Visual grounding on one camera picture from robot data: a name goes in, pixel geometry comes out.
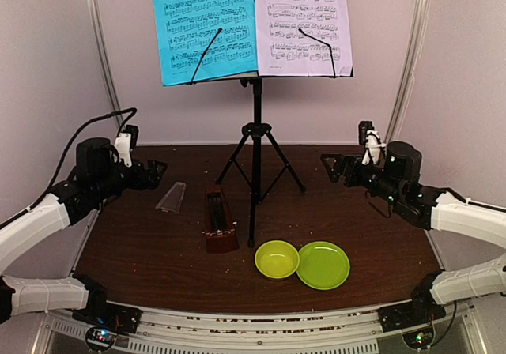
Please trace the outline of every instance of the brown tabletop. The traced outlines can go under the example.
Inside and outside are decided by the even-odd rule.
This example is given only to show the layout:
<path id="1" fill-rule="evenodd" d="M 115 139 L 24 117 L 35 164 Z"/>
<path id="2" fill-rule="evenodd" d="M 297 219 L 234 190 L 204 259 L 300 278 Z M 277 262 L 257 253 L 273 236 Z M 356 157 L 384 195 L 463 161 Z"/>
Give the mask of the brown tabletop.
<path id="1" fill-rule="evenodd" d="M 207 254 L 204 192 L 234 147 L 139 147 L 138 159 L 157 159 L 169 169 L 155 191 L 128 190 L 108 205 L 96 222 L 77 266 L 108 290 L 109 299 L 180 311 L 281 313 L 330 311 L 409 299 L 426 273 L 439 269 L 423 230 L 400 218 L 381 217 L 364 199 L 364 189 L 331 183 L 320 153 L 351 153 L 353 146 L 282 146 L 308 188 L 302 194 L 286 172 L 257 208 L 256 247 L 283 239 L 297 248 L 316 240 L 340 246 L 351 273 L 339 288 L 316 291 L 296 275 L 268 281 L 255 268 L 255 250 L 247 247 L 249 188 L 231 168 L 223 191 L 237 221 L 240 249 Z M 250 175 L 251 146 L 240 154 Z M 262 185 L 281 168 L 270 146 L 263 146 Z M 176 181 L 187 190 L 179 214 L 155 210 Z M 373 200 L 380 208 L 386 204 Z"/>

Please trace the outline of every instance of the yellow-green bowl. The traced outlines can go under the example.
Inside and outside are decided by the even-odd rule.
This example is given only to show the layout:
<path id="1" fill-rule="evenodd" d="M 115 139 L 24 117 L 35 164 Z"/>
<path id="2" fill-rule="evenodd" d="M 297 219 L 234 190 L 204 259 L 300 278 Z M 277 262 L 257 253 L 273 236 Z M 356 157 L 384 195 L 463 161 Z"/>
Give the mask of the yellow-green bowl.
<path id="1" fill-rule="evenodd" d="M 265 242 L 255 254 L 256 268 L 263 276 L 275 281 L 295 273 L 299 263 L 298 251 L 285 241 Z"/>

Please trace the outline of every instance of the white robotic arm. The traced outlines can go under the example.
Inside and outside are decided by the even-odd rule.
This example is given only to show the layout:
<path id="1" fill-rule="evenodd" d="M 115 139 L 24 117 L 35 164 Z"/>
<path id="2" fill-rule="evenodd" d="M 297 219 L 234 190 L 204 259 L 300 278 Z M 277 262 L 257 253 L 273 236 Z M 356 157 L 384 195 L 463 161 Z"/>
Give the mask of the white robotic arm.
<path id="1" fill-rule="evenodd" d="M 472 201 L 462 202 L 448 192 L 436 199 L 431 228 L 454 232 L 506 249 L 506 209 Z M 496 292 L 506 292 L 506 254 L 458 271 L 443 272 L 430 290 L 438 304 Z"/>
<path id="2" fill-rule="evenodd" d="M 32 311 L 88 308 L 93 314 L 103 306 L 98 304 L 105 303 L 104 289 L 89 278 L 20 279 L 6 275 L 6 270 L 49 235 L 101 208 L 104 200 L 119 197 L 127 188 L 158 187 L 167 165 L 149 160 L 144 168 L 144 164 L 131 158 L 137 133 L 136 126 L 127 126 L 114 146 L 107 138 L 90 138 L 80 143 L 70 177 L 50 186 L 40 202 L 0 224 L 0 323 Z"/>
<path id="3" fill-rule="evenodd" d="M 472 201 L 448 188 L 421 185 L 420 152 L 400 141 L 390 142 L 384 149 L 371 122 L 359 125 L 359 142 L 365 148 L 363 155 L 321 156 L 332 182 L 343 176 L 345 186 L 363 186 L 371 196 L 386 201 L 391 213 L 413 226 L 459 233 L 506 249 L 505 208 Z M 438 312 L 444 315 L 438 306 L 495 292 L 506 292 L 506 254 L 466 269 L 429 274 L 413 291 L 409 306 L 379 311 L 385 322 L 383 329 L 424 323 Z"/>

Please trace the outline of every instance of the plastic plate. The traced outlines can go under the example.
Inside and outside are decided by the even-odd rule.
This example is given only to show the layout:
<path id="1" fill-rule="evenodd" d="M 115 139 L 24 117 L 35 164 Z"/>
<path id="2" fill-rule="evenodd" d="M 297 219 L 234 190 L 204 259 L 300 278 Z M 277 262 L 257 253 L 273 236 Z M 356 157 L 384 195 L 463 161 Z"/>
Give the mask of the plastic plate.
<path id="1" fill-rule="evenodd" d="M 297 275 L 311 288 L 326 291 L 339 287 L 349 276 L 346 253 L 330 242 L 311 242 L 299 250 Z"/>

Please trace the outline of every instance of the paper page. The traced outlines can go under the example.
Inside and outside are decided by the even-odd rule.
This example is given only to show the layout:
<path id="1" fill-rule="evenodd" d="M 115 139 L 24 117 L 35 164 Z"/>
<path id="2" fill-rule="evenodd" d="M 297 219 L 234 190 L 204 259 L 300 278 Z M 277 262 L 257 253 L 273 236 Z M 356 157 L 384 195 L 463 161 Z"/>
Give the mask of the paper page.
<path id="1" fill-rule="evenodd" d="M 261 76 L 349 76 L 353 67 L 346 0 L 255 0 Z"/>
<path id="2" fill-rule="evenodd" d="M 163 85 L 255 71 L 253 0 L 153 0 Z"/>

